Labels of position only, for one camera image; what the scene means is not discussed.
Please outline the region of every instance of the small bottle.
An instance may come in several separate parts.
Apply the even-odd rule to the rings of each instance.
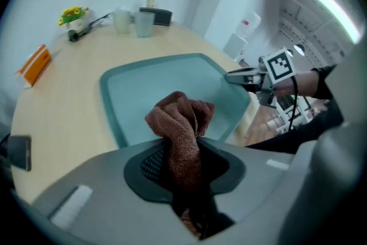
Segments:
[[[251,11],[247,13],[245,18],[237,25],[236,34],[248,41],[260,23],[261,18],[254,11]]]
[[[147,7],[150,9],[154,8],[154,0],[147,0]]]

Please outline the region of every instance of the white sticker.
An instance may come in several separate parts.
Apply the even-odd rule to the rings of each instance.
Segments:
[[[67,198],[67,200],[50,217],[50,221],[59,228],[67,231],[79,215],[81,209],[92,196],[93,190],[85,185],[78,188]]]
[[[268,160],[266,162],[266,164],[269,165],[269,166],[272,166],[273,168],[276,168],[276,169],[281,169],[281,170],[289,169],[289,165],[284,164],[284,163],[279,162],[279,161],[275,161],[275,160]]]
[[[264,58],[264,64],[273,84],[288,79],[296,74],[293,62],[287,54],[286,48],[266,56]]]

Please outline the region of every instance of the plastic tray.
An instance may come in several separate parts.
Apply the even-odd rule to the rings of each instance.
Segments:
[[[199,53],[142,60],[109,69],[100,78],[100,89],[118,146],[157,139],[145,116],[174,91],[184,92],[189,99],[215,104],[216,112],[205,136],[224,142],[250,102],[247,91],[225,81],[225,74],[218,64]]]

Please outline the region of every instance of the person's arm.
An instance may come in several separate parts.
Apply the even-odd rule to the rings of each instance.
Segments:
[[[327,85],[325,78],[335,68],[335,65],[323,68],[313,68],[308,72],[297,73],[295,75],[298,94],[300,96],[310,96],[319,99],[333,98]],[[274,86],[275,96],[294,95],[294,87],[291,79],[286,79]]]

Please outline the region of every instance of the wooden table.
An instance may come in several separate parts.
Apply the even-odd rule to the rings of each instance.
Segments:
[[[32,170],[11,167],[15,188],[28,203],[84,161],[118,148],[100,98],[99,78],[106,70],[184,53],[203,53],[226,71],[239,67],[177,25],[155,26],[152,38],[137,38],[133,26],[125,35],[117,35],[113,27],[98,28],[77,43],[61,36],[50,51],[55,57],[44,73],[33,88],[20,94],[11,128],[12,135],[32,138]],[[236,130],[239,137],[255,116],[253,101]]]

